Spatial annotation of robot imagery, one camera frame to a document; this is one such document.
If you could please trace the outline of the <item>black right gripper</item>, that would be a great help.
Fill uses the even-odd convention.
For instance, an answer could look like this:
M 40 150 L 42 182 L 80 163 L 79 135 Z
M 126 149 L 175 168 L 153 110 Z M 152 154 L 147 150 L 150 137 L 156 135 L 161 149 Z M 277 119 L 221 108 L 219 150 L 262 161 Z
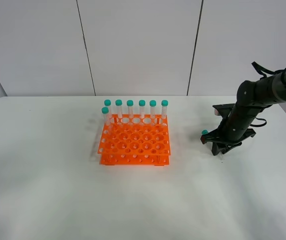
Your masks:
M 252 107 L 238 106 L 237 104 L 213 105 L 214 109 L 222 116 L 222 121 L 217 131 L 202 134 L 200 141 L 203 145 L 212 143 L 213 156 L 226 154 L 233 146 L 245 139 L 253 138 L 256 132 L 249 128 L 256 118 L 256 109 Z

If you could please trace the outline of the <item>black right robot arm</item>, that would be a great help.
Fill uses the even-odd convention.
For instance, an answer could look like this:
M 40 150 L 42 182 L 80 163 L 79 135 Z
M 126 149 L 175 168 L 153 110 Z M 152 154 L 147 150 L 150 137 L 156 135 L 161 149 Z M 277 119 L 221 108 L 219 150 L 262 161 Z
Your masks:
M 255 136 L 258 114 L 275 104 L 286 103 L 286 68 L 271 71 L 256 62 L 252 66 L 261 78 L 244 81 L 238 88 L 236 103 L 214 105 L 222 117 L 219 126 L 201 136 L 202 144 L 211 143 L 214 156 L 226 154 Z

